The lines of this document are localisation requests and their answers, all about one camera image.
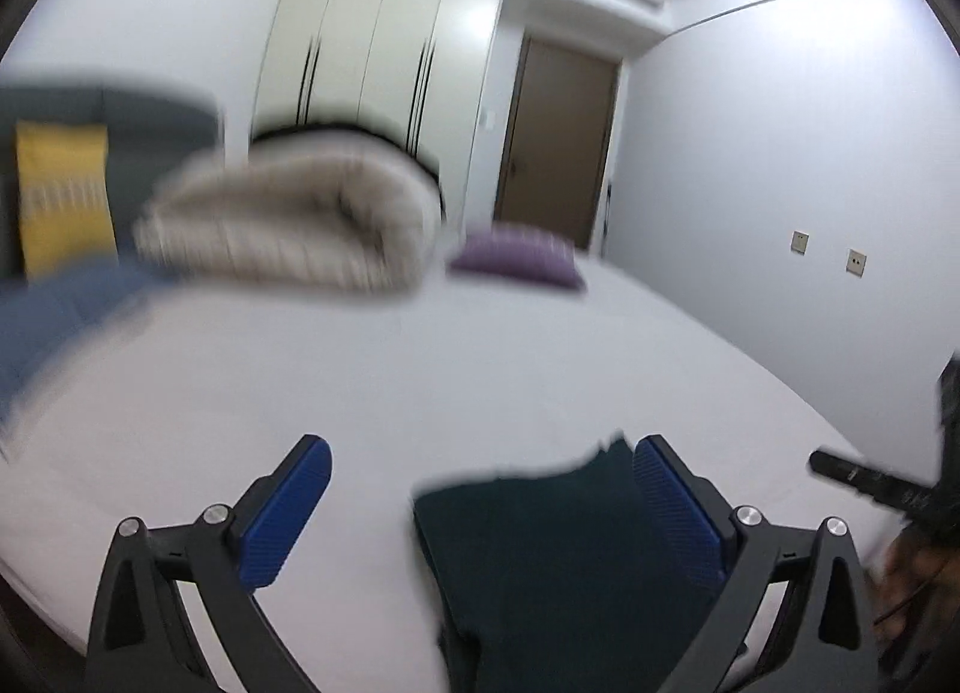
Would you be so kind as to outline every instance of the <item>purple pillow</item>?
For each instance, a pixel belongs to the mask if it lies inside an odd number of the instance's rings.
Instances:
[[[564,290],[587,285],[573,262],[573,244],[532,227],[496,226],[471,232],[463,250],[448,263],[450,271],[486,273],[546,284]]]

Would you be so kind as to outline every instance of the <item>white bed sheet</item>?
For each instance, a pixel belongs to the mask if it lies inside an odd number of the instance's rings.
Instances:
[[[875,556],[891,515],[805,472],[818,446],[856,453],[840,434],[646,287],[580,265],[585,296],[448,279],[439,264],[402,297],[163,292],[147,316],[73,350],[24,404],[18,454],[0,464],[0,571],[82,649],[120,519],[181,524],[235,501],[307,432],[330,442],[330,489],[257,598],[325,693],[448,689],[413,490],[569,468],[621,429],[630,444],[664,434],[733,506],[776,523],[840,515]],[[220,684],[241,690],[187,600]],[[747,662],[775,608],[762,608]]]

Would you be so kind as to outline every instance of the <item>white wardrobe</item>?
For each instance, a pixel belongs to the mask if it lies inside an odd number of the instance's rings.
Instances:
[[[254,130],[359,121],[439,170],[459,224],[500,2],[280,0]]]

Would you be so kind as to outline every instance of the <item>wall socket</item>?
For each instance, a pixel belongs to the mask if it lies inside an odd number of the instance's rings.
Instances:
[[[853,273],[854,276],[862,276],[863,268],[866,266],[867,255],[851,249],[850,256],[847,258],[847,273]]]
[[[797,252],[797,254],[806,254],[806,242],[809,240],[808,234],[799,231],[794,232],[793,241],[790,242],[790,250]]]

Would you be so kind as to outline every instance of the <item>silver bolt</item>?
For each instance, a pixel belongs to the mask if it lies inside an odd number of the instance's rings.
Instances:
[[[220,523],[229,517],[229,514],[229,506],[214,504],[203,510],[203,522],[208,525],[220,525]]]
[[[847,535],[847,524],[839,517],[831,517],[827,520],[827,530],[833,535]]]
[[[736,510],[736,518],[747,526],[760,525],[763,515],[754,506],[741,506]]]
[[[136,517],[127,517],[117,526],[117,533],[122,536],[131,536],[140,530],[140,521]]]

